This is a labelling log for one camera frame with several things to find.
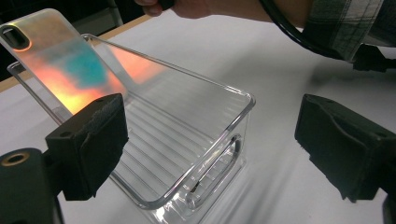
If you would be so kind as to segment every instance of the phone case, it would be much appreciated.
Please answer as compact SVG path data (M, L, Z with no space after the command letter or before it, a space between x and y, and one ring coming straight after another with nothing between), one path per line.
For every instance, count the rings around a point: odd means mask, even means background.
M127 90L78 31L55 9L0 26L0 42L71 114Z

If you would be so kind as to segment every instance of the iridescent phone back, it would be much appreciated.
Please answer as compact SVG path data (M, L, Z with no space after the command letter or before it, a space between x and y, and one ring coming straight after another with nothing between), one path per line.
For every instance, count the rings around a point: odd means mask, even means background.
M78 31L54 9L0 26L0 42L72 113L127 90Z

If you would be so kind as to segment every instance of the rectangular glass dish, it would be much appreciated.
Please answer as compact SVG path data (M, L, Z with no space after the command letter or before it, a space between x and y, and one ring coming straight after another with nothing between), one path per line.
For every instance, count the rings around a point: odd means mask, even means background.
M245 163L254 97L93 35L83 37L127 90L129 142L111 178L152 222L199 222ZM69 119L67 105L25 70L18 62L8 67L58 124Z

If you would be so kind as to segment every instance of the finger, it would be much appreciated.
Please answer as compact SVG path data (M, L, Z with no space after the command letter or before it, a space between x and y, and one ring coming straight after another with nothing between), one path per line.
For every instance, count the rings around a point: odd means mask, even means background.
M163 13L163 8L160 4L155 4L153 6L143 7L143 11L149 16L157 17Z
M148 7L154 6L158 3L158 0L134 0L139 6Z

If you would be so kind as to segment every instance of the white table surface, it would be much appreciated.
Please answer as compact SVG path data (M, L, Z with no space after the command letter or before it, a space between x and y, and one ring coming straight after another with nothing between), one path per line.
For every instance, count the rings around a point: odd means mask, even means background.
M247 165L204 223L382 223L386 194L351 203L309 161L293 134L305 93L337 101L396 132L396 71L352 71L348 63L297 46L270 23L167 11L111 39L255 95L247 130ZM396 58L396 50L386 49ZM0 94L0 153L46 150L56 124L21 86ZM66 223L148 223L110 180L87 202L59 196Z

